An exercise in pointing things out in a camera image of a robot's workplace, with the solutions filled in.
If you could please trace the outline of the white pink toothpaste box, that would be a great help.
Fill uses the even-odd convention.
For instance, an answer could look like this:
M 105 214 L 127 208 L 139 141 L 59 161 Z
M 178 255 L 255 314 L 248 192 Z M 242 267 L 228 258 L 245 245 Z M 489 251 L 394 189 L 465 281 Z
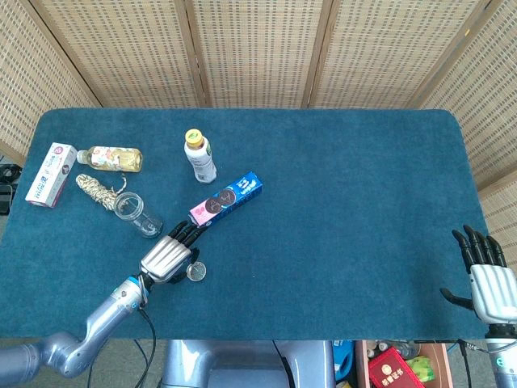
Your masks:
M 72 145 L 53 142 L 25 196 L 25 201 L 36 206 L 55 208 L 76 162 L 77 153 Z

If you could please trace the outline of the pink cardboard box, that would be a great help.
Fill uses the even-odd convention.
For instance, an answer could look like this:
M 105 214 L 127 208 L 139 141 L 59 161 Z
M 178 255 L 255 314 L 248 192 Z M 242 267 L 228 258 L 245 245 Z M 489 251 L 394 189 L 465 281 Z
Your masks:
M 355 342 L 355 371 L 356 378 L 351 383 L 353 388 L 371 388 L 368 372 L 368 349 L 372 341 L 361 340 Z M 422 344 L 420 354 L 431 360 L 431 367 L 435 379 L 424 382 L 426 388 L 453 388 L 452 373 L 448 362 L 448 355 L 444 344 Z

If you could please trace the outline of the silver robot torso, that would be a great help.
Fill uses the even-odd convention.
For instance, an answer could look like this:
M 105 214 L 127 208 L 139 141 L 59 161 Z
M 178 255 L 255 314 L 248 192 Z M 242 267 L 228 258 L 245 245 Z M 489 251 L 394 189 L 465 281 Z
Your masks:
M 167 342 L 159 388 L 335 388 L 329 340 Z

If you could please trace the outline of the white bottle yellow cap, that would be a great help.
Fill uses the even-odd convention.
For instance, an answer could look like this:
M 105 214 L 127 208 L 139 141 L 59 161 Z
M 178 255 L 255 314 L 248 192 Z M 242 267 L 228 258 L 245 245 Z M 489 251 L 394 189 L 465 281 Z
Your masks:
M 184 152 L 193 167 L 195 178 L 200 183 L 211 183 L 216 179 L 216 166 L 212 159 L 212 148 L 209 140 L 200 130 L 187 130 Z

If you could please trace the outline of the woven bamboo folding screen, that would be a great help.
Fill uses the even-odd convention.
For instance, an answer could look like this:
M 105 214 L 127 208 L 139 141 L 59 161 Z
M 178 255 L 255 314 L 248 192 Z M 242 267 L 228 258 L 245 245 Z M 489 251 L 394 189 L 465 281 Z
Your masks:
M 443 108 L 517 230 L 517 0 L 0 0 L 0 155 L 72 106 Z

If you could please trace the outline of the yellow drink bottle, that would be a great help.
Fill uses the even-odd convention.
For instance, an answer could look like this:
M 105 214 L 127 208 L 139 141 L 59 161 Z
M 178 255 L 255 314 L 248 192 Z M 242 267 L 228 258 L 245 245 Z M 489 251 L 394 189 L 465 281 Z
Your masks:
M 94 146 L 79 150 L 77 161 L 99 171 L 141 171 L 143 156 L 138 149 L 124 147 Z

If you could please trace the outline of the red booklet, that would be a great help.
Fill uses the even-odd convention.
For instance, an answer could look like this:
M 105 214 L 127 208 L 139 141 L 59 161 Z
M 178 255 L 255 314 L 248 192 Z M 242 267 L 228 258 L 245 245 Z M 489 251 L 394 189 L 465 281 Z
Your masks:
M 395 348 L 371 359 L 368 373 L 375 388 L 421 388 L 420 381 Z

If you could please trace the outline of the blue cookie box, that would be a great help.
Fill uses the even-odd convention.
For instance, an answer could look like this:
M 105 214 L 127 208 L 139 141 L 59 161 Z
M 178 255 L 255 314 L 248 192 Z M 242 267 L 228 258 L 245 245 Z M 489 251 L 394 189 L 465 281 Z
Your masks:
M 210 226 L 262 192 L 263 182 L 249 171 L 190 209 L 189 218 L 198 227 Z

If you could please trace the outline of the green snack packet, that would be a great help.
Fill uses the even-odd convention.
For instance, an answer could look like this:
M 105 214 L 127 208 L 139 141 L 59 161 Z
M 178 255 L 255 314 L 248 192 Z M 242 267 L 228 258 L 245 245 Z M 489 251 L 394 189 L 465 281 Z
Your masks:
M 435 372 L 433 370 L 431 359 L 427 356 L 416 356 L 407 360 L 406 364 L 411 368 L 415 376 L 421 383 L 431 382 L 435 380 Z

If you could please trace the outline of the black floor device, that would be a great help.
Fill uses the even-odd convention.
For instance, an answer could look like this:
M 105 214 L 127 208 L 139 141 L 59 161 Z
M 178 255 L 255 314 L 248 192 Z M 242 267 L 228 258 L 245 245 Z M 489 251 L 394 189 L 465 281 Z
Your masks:
M 21 167 L 15 164 L 0 165 L 0 216 L 10 213 L 21 170 Z

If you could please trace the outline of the blue plastic container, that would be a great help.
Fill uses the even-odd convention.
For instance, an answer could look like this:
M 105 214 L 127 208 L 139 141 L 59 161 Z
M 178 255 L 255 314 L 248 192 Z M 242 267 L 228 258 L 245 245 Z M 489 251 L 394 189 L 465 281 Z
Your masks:
M 351 371 L 355 354 L 353 340 L 337 339 L 332 342 L 334 375 L 336 382 L 342 381 Z

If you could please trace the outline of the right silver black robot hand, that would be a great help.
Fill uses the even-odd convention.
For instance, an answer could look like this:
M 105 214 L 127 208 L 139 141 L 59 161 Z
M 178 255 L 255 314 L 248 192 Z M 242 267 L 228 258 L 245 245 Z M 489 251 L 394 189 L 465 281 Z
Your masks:
M 454 295 L 442 288 L 440 293 L 451 304 L 473 311 L 485 324 L 517 325 L 517 277 L 507 266 L 499 242 L 465 225 L 453 230 L 465 270 L 469 276 L 471 297 Z

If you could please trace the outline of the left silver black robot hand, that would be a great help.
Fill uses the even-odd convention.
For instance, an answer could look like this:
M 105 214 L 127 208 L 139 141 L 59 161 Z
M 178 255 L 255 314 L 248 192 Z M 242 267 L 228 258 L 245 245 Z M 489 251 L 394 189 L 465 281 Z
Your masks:
M 141 260 L 139 281 L 150 290 L 152 285 L 178 283 L 186 278 L 187 269 L 197 261 L 200 253 L 191 245 L 205 230 L 206 227 L 181 221 Z

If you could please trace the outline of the blue tablecloth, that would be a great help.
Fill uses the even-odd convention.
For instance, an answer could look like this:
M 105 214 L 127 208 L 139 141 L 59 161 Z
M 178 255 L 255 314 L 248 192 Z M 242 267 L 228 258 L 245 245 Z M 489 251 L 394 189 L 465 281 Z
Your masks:
M 185 133 L 209 140 L 216 179 L 200 183 Z M 453 230 L 485 231 L 460 126 L 444 110 L 62 108 L 36 127 L 0 241 L 0 338 L 85 321 L 153 240 L 75 183 L 57 206 L 25 196 L 53 142 L 129 146 L 127 178 L 171 231 L 191 208 L 253 171 L 263 189 L 196 241 L 200 282 L 157 285 L 161 339 L 479 339 L 485 325 L 440 289 L 470 294 Z

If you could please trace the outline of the clear glass jar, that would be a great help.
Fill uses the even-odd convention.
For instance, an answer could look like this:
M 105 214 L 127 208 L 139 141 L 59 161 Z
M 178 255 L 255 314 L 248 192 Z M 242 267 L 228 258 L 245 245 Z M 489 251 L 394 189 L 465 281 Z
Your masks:
M 114 204 L 114 213 L 122 221 L 133 225 L 145 238 L 156 238 L 162 232 L 162 219 L 151 212 L 136 193 L 119 194 Z

